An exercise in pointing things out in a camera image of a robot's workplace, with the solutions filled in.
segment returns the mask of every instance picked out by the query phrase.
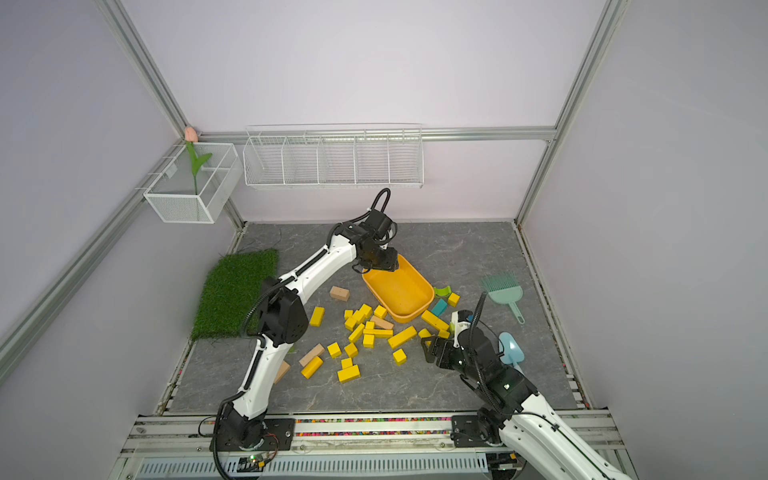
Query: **green leaf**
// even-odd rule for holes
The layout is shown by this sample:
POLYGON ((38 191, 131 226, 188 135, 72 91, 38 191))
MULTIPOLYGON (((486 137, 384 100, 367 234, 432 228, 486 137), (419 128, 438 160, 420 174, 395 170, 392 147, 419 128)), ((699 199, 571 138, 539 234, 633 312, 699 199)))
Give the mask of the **green leaf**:
POLYGON ((205 162, 208 161, 210 156, 213 154, 205 154, 202 157, 197 157, 192 159, 192 174, 197 175, 197 172, 200 170, 200 167, 203 166, 205 162))

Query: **blue scoop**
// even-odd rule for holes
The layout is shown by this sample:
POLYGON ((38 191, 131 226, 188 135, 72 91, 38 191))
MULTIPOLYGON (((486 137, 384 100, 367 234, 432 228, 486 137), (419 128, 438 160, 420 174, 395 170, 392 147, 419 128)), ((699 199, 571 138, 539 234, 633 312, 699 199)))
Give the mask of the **blue scoop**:
POLYGON ((502 363, 512 365, 517 370, 520 369, 518 363, 525 360, 525 354, 520 350, 520 346, 515 342, 511 333, 502 332, 498 336, 498 351, 502 352, 502 363))

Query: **white wire basket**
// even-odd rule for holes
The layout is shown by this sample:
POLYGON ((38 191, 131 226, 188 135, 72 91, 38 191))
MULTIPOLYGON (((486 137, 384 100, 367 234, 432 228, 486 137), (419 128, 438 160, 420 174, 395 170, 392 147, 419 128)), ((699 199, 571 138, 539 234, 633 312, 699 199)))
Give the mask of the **white wire basket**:
POLYGON ((248 127, 243 149, 245 183, 256 189, 421 187, 420 126, 368 126, 344 130, 329 130, 329 125, 248 127))
POLYGON ((197 172, 197 191, 192 160, 185 147, 157 176, 144 198, 166 223, 215 223, 243 175, 243 164, 233 144, 196 143, 195 154, 210 153, 197 172))

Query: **teal dustpan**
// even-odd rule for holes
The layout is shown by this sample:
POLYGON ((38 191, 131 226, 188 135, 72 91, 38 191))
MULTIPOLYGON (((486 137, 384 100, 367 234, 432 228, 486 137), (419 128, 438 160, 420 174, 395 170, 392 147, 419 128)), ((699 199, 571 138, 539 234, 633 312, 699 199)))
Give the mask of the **teal dustpan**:
POLYGON ((523 297, 523 287, 520 286, 511 272, 501 275, 489 275, 482 279, 482 285, 485 291, 488 292, 491 300, 502 305, 509 305, 518 322, 521 325, 525 323, 523 314, 520 313, 520 309, 517 303, 515 303, 523 297))

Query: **white vent grille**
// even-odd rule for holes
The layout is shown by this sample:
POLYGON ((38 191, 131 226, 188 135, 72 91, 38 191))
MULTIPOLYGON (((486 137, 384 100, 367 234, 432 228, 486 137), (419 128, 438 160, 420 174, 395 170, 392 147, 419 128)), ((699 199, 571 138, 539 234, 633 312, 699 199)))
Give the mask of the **white vent grille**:
MULTIPOLYGON (((237 457, 225 461, 227 473, 234 477, 254 474, 237 472, 237 457)), ((276 458, 262 476, 360 477, 364 475, 417 475, 487 473, 485 454, 474 452, 401 455, 301 455, 276 458)), ((219 478, 211 457, 147 458, 137 480, 149 478, 219 478)))

